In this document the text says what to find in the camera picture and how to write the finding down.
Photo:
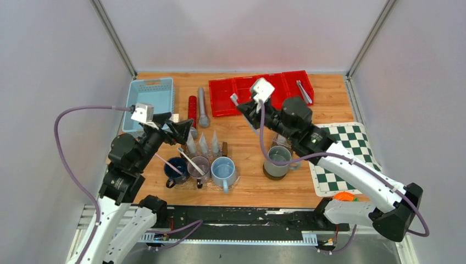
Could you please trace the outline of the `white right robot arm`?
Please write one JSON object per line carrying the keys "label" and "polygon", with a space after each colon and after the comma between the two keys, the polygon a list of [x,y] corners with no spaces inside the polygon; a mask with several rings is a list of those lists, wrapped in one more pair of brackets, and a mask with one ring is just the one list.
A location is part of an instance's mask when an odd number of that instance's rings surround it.
{"label": "white right robot arm", "polygon": [[287,98],[280,110],[270,100],[252,100],[237,110],[259,130],[261,149],[264,129],[268,128],[291,142],[298,156],[294,162],[309,161],[345,180],[362,192],[368,202],[324,198],[314,214],[315,225],[323,230],[334,224],[372,226],[380,235],[401,242],[407,233],[430,235],[419,212],[423,189],[416,183],[404,185],[381,174],[353,154],[332,135],[312,123],[312,110],[300,97]]}

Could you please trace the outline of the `purple grey mug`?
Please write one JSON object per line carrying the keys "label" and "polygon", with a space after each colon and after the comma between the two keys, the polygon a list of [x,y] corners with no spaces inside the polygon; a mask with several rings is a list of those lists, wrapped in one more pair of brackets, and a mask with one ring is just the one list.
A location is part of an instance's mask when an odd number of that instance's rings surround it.
{"label": "purple grey mug", "polygon": [[211,179],[210,161],[204,156],[193,157],[191,161],[195,166],[188,162],[188,173],[195,181],[196,187],[201,189]]}

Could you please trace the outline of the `light blue mug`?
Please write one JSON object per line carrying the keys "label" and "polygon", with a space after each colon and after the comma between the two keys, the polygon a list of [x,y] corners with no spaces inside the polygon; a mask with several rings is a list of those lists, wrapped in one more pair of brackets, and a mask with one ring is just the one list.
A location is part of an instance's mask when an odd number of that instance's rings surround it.
{"label": "light blue mug", "polygon": [[228,194],[229,188],[237,180],[237,170],[233,160],[228,157],[218,157],[211,164],[210,171],[214,184]]}

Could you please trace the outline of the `grey green mug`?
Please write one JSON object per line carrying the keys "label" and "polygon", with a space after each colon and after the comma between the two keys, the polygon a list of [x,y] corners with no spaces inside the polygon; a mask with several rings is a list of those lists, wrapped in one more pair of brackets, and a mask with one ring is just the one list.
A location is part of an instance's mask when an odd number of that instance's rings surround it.
{"label": "grey green mug", "polygon": [[297,170],[301,167],[300,162],[291,163],[292,160],[292,153],[289,149],[283,146],[274,146],[271,147],[268,151],[268,159],[265,161],[269,161],[278,166],[284,166],[289,164],[290,170]]}

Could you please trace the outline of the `white toothpaste tube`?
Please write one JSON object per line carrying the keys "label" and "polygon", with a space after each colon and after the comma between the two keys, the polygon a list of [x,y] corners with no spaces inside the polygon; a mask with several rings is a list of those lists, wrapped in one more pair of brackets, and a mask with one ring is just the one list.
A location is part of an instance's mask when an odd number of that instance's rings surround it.
{"label": "white toothpaste tube", "polygon": [[219,141],[217,137],[217,132],[214,131],[212,140],[211,140],[211,150],[213,155],[218,156],[220,154],[220,146],[219,146]]}
{"label": "white toothpaste tube", "polygon": [[188,138],[186,140],[186,147],[187,147],[188,152],[191,155],[196,155],[198,153],[197,146],[196,146],[196,143],[194,141],[194,138],[191,132],[188,133]]}

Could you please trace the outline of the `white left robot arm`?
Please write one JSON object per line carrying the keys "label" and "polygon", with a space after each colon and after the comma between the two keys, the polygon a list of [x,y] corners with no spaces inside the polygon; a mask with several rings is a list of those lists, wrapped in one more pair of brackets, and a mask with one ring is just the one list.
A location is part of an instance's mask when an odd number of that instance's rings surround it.
{"label": "white left robot arm", "polygon": [[167,223],[167,202],[148,195],[129,223],[117,230],[145,181],[144,169],[160,146],[184,144],[188,139],[193,119],[175,123],[170,117],[170,112],[153,115],[138,138],[128,133],[114,138],[96,211],[69,263],[122,263],[147,230]]}

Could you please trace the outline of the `white toothbrush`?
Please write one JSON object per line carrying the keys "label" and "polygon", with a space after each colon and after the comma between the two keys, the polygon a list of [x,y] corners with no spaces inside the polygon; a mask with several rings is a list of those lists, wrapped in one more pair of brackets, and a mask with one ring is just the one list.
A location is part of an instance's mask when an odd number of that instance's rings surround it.
{"label": "white toothbrush", "polygon": [[178,147],[177,148],[178,152],[184,156],[187,161],[193,166],[193,168],[200,174],[200,175],[204,175],[205,172],[198,166],[194,163],[194,161],[192,159],[189,158],[189,156],[187,154],[185,154],[184,150],[181,148],[181,147]]}

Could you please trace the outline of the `dark blue mug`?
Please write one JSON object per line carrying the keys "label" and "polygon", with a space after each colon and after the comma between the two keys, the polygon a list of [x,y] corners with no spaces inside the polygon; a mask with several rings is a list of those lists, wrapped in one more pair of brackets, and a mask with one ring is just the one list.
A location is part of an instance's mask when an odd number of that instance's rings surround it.
{"label": "dark blue mug", "polygon": [[184,184],[190,175],[187,171],[187,163],[181,157],[173,157],[167,160],[170,164],[164,165],[164,173],[168,177],[165,186],[169,189],[175,185]]}

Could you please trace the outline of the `grey toothpaste tube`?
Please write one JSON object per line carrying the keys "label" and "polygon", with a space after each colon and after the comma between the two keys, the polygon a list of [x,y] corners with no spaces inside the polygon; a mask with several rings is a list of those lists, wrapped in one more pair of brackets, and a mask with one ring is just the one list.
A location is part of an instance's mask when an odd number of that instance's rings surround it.
{"label": "grey toothpaste tube", "polygon": [[207,144],[207,140],[206,140],[206,137],[204,135],[204,133],[201,134],[199,140],[198,140],[198,144],[199,144],[199,147],[201,149],[201,153],[203,155],[208,155],[209,154],[209,147],[208,147],[208,144]]}

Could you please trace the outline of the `clear textured plastic sheet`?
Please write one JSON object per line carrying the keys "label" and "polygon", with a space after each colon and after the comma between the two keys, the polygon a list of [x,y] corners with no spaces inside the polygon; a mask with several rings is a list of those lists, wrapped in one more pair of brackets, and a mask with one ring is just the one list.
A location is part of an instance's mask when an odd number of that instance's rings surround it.
{"label": "clear textured plastic sheet", "polygon": [[274,135],[274,137],[272,139],[272,142],[271,142],[271,145],[270,145],[270,147],[274,147],[274,146],[283,146],[283,147],[287,147],[289,149],[291,148],[290,141],[286,137],[284,137],[284,136],[282,136],[282,135],[280,135],[278,133],[276,133]]}

